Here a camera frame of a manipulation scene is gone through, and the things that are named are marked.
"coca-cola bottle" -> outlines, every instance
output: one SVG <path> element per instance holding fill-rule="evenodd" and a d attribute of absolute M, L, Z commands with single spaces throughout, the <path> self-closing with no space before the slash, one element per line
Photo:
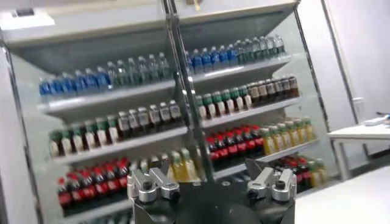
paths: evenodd
<path fill-rule="evenodd" d="M 256 155 L 264 156 L 263 138 L 260 135 L 260 127 L 257 125 L 252 126 L 252 138 L 255 141 Z"/>
<path fill-rule="evenodd" d="M 90 173 L 86 170 L 81 171 L 82 180 L 81 184 L 83 187 L 83 193 L 86 201 L 93 201 L 98 196 L 98 192 L 93 184 Z"/>
<path fill-rule="evenodd" d="M 65 211 L 69 209 L 72 205 L 72 195 L 69 192 L 68 185 L 65 183 L 65 179 L 63 177 L 58 179 L 58 201 L 62 209 Z"/>
<path fill-rule="evenodd" d="M 110 193 L 115 193 L 120 190 L 121 185 L 119 184 L 119 180 L 117 179 L 111 164 L 105 166 L 105 179 Z"/>
<path fill-rule="evenodd" d="M 103 198 L 108 194 L 108 185 L 103 175 L 103 171 L 99 167 L 93 168 L 94 175 L 94 184 L 97 191 L 97 196 Z"/>

